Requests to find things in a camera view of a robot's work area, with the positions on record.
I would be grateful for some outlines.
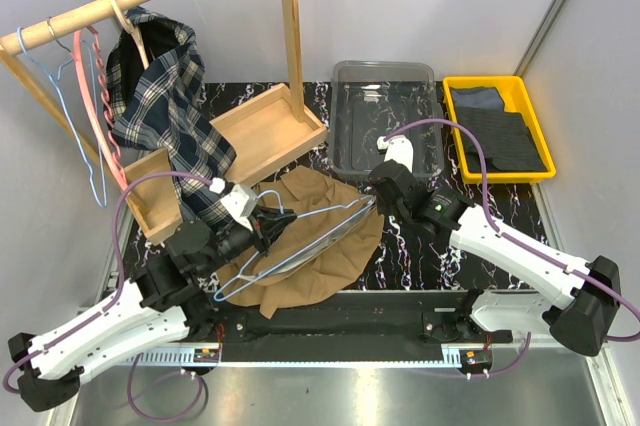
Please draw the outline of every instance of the plaid fabric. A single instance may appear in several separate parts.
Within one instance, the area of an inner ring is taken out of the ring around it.
[[[233,147],[201,115],[204,65],[193,29],[143,8],[127,12],[140,26],[150,65],[143,70],[129,34],[122,32],[107,61],[107,88],[121,146],[166,148],[174,171],[223,177],[236,157]],[[185,219],[209,226],[228,219],[219,196],[194,180],[173,180]]]

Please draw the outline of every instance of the reflective floor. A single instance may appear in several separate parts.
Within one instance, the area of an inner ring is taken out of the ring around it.
[[[496,366],[514,350],[496,351]],[[141,368],[134,392],[168,372]],[[126,401],[128,368],[117,367],[83,387],[72,424],[151,424]],[[190,426],[283,425],[604,425],[585,359],[566,350],[532,350],[512,373],[489,380],[440,379],[410,370],[228,369],[205,376],[209,398],[186,419]],[[176,377],[136,403],[153,416],[177,414],[196,384]]]

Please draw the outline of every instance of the yellow tray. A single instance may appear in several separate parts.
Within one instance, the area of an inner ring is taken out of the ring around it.
[[[445,102],[447,104],[447,110],[449,111],[449,117],[452,121],[458,121],[456,117],[456,111],[453,106],[453,100],[451,99],[451,88],[465,89],[465,88],[479,88],[479,87],[494,87],[502,96],[505,104],[505,111],[518,112],[522,114],[525,124],[531,131],[533,141],[536,143],[538,154],[540,159],[546,166],[546,171],[539,172],[504,172],[504,173],[489,173],[487,175],[489,183],[537,183],[542,179],[552,178],[556,174],[556,167],[551,159],[551,153],[547,147],[547,142],[544,139],[538,118],[531,105],[531,100],[527,94],[527,89],[524,86],[524,81],[518,76],[457,76],[445,78],[443,81]],[[456,151],[458,153],[458,160],[460,162],[460,170],[462,172],[462,180],[465,183],[478,184],[482,182],[482,174],[472,173],[469,171],[467,165],[467,158],[464,154],[464,147],[462,145],[462,135],[460,131],[454,129],[453,139],[456,145]]]

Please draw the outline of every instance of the wall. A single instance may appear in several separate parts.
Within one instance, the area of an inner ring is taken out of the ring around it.
[[[304,77],[345,59],[419,61],[438,78],[510,74],[551,0],[299,0]],[[280,0],[154,0],[192,26],[209,81],[286,79]]]
[[[92,0],[3,0],[0,36]],[[116,38],[101,23],[103,48]],[[71,37],[63,39],[71,43]],[[68,54],[55,43],[33,51],[57,68]],[[45,77],[37,77],[46,82]],[[73,66],[63,89],[73,118],[84,116]],[[72,318],[95,299],[110,244],[112,215],[93,200],[87,170],[75,144],[22,86],[0,67],[0,371],[10,364],[5,341],[20,331],[41,333]],[[88,122],[79,121],[88,131]],[[110,201],[115,202],[115,191]],[[0,423],[43,421],[16,397],[0,391]]]
[[[542,184],[564,248],[618,263],[640,304],[640,0],[569,0],[526,84],[558,175]],[[613,334],[638,331],[621,311]],[[613,348],[640,418],[637,343]]]

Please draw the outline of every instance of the brown cloth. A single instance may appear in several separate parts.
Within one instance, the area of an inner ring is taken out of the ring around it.
[[[268,189],[280,193],[284,207],[293,209],[297,214],[349,204],[354,199],[363,197],[354,187],[303,166],[286,173],[280,181],[260,183],[255,188],[257,193]],[[278,207],[275,194],[267,194],[263,200],[266,206]],[[243,275],[257,275],[275,266],[349,218],[366,203],[363,200],[349,209],[334,209],[296,219],[272,245],[269,256],[254,260]],[[318,303],[353,283],[362,274],[382,237],[384,218],[377,214],[375,208],[363,215],[345,236],[307,263],[287,272],[267,276],[230,297],[228,301],[238,306],[259,304],[262,315],[271,318],[278,308]],[[220,284],[227,284],[254,252],[255,249],[251,248],[234,263],[220,268]],[[224,295],[244,284],[246,281],[242,279],[235,280],[225,289]]]

